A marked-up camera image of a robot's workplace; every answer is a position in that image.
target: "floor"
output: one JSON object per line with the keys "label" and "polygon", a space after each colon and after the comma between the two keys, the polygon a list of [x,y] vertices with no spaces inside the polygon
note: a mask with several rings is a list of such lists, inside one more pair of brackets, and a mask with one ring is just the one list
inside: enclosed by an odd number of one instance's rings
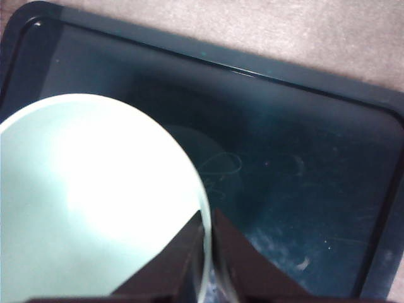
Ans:
{"label": "floor", "polygon": [[[0,0],[1,27],[30,0]],[[404,92],[402,0],[51,0]],[[390,300],[404,302],[404,261]]]}

